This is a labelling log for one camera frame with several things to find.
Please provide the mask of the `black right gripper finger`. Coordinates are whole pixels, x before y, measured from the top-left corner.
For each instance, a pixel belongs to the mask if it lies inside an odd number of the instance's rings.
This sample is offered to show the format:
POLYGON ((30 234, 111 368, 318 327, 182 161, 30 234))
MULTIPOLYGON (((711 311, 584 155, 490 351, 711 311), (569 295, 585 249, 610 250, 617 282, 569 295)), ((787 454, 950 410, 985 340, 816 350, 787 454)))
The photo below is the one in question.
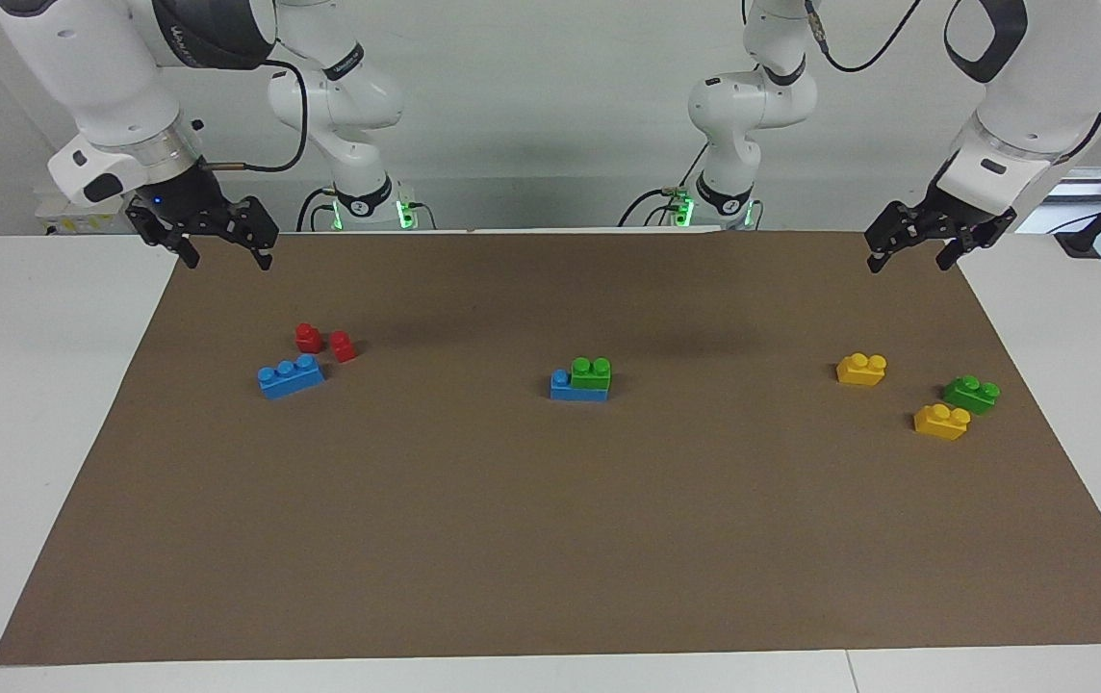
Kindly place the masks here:
POLYGON ((126 217, 143 242, 149 246, 161 246, 168 253, 176 255, 182 264, 189 269, 198 267, 200 255, 194 248, 190 238, 179 228, 167 227, 154 212, 146 209, 141 203, 129 203, 126 217))
POLYGON ((270 251, 276 245, 277 236, 277 223, 259 197, 247 196, 229 206, 229 241, 242 246, 255 259, 260 271, 269 271, 272 264, 270 251))

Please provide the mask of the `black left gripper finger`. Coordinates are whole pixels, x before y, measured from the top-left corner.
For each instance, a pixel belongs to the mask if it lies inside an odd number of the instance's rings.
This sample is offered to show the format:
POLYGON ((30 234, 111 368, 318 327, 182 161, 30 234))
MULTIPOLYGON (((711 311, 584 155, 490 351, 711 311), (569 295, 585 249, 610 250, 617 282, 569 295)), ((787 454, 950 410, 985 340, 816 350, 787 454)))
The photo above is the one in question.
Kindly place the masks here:
POLYGON ((901 201, 892 201, 868 225, 864 231, 864 240, 870 249, 866 267, 872 273, 881 272, 893 255, 917 243, 914 223, 915 213, 911 207, 901 201))
POLYGON ((1009 225, 1016 219, 1017 212, 1004 212, 1003 215, 990 220, 972 225, 950 219, 944 220, 939 231, 945 234, 946 243, 942 246, 942 250, 935 256, 935 263, 939 270, 950 270, 964 255, 972 253, 979 248, 994 246, 1007 231, 1009 225))

